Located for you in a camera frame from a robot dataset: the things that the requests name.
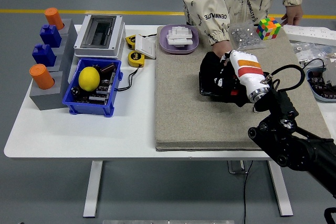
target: yellow lemon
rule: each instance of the yellow lemon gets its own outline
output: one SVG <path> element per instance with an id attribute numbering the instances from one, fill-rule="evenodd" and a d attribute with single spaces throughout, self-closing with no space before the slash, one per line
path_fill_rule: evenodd
<path id="1" fill-rule="evenodd" d="M 91 92 L 95 90 L 100 83 L 100 77 L 97 69 L 94 67 L 84 68 L 79 74 L 78 83 L 85 91 Z"/>

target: gray felt mat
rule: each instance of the gray felt mat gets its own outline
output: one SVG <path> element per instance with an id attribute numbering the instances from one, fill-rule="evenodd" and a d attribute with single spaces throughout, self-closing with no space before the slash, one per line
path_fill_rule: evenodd
<path id="1" fill-rule="evenodd" d="M 280 30 L 276 39 L 266 40 L 266 48 L 247 51 L 257 56 L 263 71 L 273 72 L 286 64 L 298 64 L 290 42 Z M 211 50 L 204 36 L 189 55 L 172 55 L 156 41 L 155 138 L 158 151 L 175 150 L 259 150 L 247 131 L 269 115 L 254 113 L 252 104 L 242 108 L 215 102 L 199 93 L 198 72 L 205 54 Z M 299 71 L 284 70 L 275 76 L 279 88 L 299 81 Z M 330 137 L 327 126 L 310 90 L 304 82 L 288 91 L 299 112 L 298 126 L 321 137 Z"/>

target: orange cylinder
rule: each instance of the orange cylinder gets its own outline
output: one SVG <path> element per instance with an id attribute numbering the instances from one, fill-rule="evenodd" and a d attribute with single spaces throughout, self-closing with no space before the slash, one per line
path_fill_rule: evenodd
<path id="1" fill-rule="evenodd" d="M 30 68 L 29 73 L 40 89 L 50 89 L 55 84 L 54 79 L 43 64 L 33 65 Z"/>
<path id="2" fill-rule="evenodd" d="M 48 8 L 44 11 L 44 15 L 46 15 L 46 18 L 48 20 L 48 23 L 50 25 L 55 25 L 57 30 L 61 30 L 64 27 L 64 24 L 62 22 L 62 19 L 58 13 L 58 10 L 54 7 Z"/>

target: rubik's cube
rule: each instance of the rubik's cube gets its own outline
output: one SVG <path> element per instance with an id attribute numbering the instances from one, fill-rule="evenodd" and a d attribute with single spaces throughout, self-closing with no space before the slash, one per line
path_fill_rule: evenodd
<path id="1" fill-rule="evenodd" d="M 280 31 L 281 25 L 274 18 L 264 18 L 259 22 L 257 34 L 262 40 L 274 39 Z"/>

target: blue plastic bin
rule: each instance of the blue plastic bin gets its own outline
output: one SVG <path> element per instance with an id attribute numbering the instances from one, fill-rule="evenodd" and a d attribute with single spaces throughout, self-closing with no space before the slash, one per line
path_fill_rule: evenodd
<path id="1" fill-rule="evenodd" d="M 109 100 L 106 105 L 93 104 L 93 103 L 80 103 L 74 102 L 74 98 L 71 93 L 72 87 L 77 87 L 78 77 L 80 72 L 85 67 L 92 67 L 93 65 L 98 65 L 100 68 L 107 66 L 108 64 L 114 63 L 117 67 L 115 72 L 116 78 L 113 81 L 111 93 L 109 96 Z M 114 112 L 114 100 L 117 94 L 117 88 L 119 86 L 119 82 L 122 79 L 123 73 L 120 71 L 121 61 L 120 60 L 112 60 L 112 59 L 93 59 L 93 58 L 82 58 L 79 60 L 76 72 L 70 82 L 67 92 L 62 100 L 62 103 L 69 107 L 70 114 L 95 114 L 95 115 L 104 115 L 107 118 L 112 117 Z"/>

